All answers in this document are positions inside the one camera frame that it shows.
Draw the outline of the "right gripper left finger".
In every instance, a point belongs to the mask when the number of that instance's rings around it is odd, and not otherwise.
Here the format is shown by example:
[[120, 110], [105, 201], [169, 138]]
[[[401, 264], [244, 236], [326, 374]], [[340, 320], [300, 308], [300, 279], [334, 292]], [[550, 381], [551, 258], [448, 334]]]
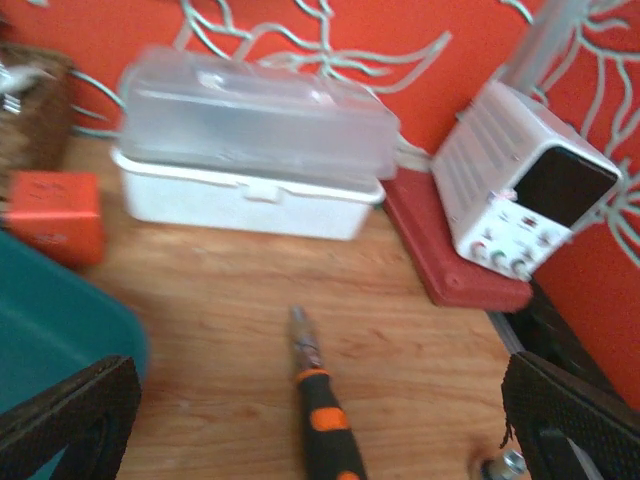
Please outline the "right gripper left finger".
[[114, 479], [141, 401], [134, 359], [107, 356], [1, 415], [1, 477]]

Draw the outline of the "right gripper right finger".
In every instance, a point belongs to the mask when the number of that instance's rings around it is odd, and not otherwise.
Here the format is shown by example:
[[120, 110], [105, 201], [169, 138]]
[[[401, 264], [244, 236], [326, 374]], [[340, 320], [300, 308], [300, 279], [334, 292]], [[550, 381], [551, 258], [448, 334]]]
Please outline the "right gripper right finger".
[[639, 477], [639, 412], [531, 352], [510, 356], [501, 393], [507, 444], [516, 439], [533, 479], [585, 479], [571, 446], [603, 479]]

